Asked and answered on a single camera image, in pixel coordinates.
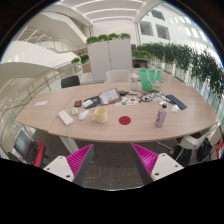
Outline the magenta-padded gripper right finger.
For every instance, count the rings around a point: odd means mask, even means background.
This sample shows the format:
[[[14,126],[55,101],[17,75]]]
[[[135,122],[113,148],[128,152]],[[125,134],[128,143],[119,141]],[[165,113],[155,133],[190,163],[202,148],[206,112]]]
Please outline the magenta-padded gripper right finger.
[[[144,185],[183,169],[183,166],[166,153],[157,154],[147,148],[132,143],[131,151]]]

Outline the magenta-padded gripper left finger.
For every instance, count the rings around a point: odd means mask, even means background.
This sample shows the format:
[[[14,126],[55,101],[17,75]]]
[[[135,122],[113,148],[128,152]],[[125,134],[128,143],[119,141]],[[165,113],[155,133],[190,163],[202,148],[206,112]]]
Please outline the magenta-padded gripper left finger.
[[[93,155],[94,146],[89,144],[67,157],[58,156],[44,170],[81,186]]]

